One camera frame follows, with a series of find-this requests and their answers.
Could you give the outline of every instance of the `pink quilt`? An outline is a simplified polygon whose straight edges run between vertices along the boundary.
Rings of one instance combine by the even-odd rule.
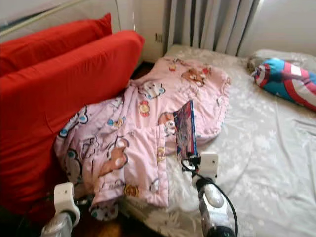
[[[197,145],[215,138],[228,106],[227,74],[197,61],[164,57],[117,98],[83,107],[59,133],[55,151],[77,198],[91,194],[99,220],[118,198],[168,207],[166,155],[176,151],[172,112],[193,99]]]

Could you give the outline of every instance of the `blue red white pillow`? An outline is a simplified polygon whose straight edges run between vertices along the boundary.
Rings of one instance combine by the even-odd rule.
[[[264,90],[316,111],[316,74],[280,59],[268,59],[253,73]]]

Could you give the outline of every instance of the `white curtain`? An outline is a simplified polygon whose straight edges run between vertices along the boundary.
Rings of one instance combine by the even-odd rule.
[[[254,1],[171,0],[167,49],[177,43],[236,55]]]

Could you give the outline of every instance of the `bed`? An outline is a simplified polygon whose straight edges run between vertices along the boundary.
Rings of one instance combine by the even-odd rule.
[[[316,113],[254,84],[247,59],[174,45],[166,56],[196,59],[233,79],[222,132],[198,150],[219,154],[217,184],[235,206],[240,237],[311,237],[316,228]],[[201,237],[198,193],[175,156],[167,157],[169,208],[123,203],[164,236]]]

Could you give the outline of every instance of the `wooden floor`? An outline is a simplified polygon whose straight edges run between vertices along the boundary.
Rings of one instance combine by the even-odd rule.
[[[152,63],[142,63],[133,73],[135,80],[147,74]],[[73,232],[74,237],[161,237],[141,222],[120,214],[110,222],[100,222],[92,218],[88,212],[82,214],[79,224]]]

